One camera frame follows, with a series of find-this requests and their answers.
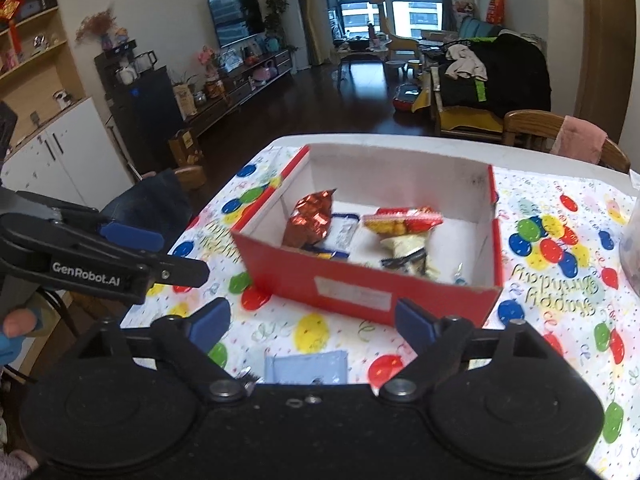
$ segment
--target television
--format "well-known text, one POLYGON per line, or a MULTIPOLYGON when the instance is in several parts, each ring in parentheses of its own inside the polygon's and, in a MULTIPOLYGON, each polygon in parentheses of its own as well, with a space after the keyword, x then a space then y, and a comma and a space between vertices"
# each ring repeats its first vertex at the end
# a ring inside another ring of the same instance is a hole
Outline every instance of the television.
POLYGON ((209 0, 220 48, 264 32, 258 0, 209 0))

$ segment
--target cabinet door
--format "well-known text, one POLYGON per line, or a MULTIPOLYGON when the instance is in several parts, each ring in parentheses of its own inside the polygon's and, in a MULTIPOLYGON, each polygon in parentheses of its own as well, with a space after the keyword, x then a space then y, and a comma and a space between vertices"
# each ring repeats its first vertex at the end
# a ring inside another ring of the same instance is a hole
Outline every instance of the cabinet door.
POLYGON ((90 207, 102 209, 132 182, 87 99, 47 127, 49 144, 90 207))
POLYGON ((14 191, 31 191, 66 202, 86 204, 55 155, 45 132, 35 136, 4 164, 2 184, 14 191))

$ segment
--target human hand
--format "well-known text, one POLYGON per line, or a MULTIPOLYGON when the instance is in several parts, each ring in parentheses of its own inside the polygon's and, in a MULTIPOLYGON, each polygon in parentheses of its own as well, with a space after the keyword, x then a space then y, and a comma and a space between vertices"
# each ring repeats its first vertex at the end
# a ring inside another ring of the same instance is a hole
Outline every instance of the human hand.
POLYGON ((28 334, 35 329, 38 319, 28 308, 18 308, 7 314, 2 323, 2 332, 8 338, 28 334))

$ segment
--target pink towel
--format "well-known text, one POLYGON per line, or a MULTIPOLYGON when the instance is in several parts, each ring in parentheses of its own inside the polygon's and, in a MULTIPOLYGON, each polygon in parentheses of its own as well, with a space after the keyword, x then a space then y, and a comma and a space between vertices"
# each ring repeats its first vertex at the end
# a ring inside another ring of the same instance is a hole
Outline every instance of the pink towel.
POLYGON ((550 153, 597 164, 606 139, 606 132, 595 124, 566 116, 550 153))

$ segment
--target balloon print tablecloth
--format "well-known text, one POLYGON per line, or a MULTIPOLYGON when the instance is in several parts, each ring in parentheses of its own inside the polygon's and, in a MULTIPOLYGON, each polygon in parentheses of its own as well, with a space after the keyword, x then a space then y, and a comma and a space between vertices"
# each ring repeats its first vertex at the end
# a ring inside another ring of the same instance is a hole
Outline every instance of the balloon print tablecloth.
MULTIPOLYGON (((231 327, 210 357, 236 375, 265 356, 347 350, 348 379, 380 387, 415 357, 390 327, 270 297, 251 286, 228 228, 298 148, 270 148, 222 189, 172 253, 209 264, 199 289, 156 285, 123 327, 166 314, 188 316, 224 296, 231 327)), ((602 182, 494 168, 505 287, 486 326, 526 319, 596 391, 606 424, 590 465, 604 478, 640 474, 640 300, 620 270, 618 243, 635 199, 602 182)))

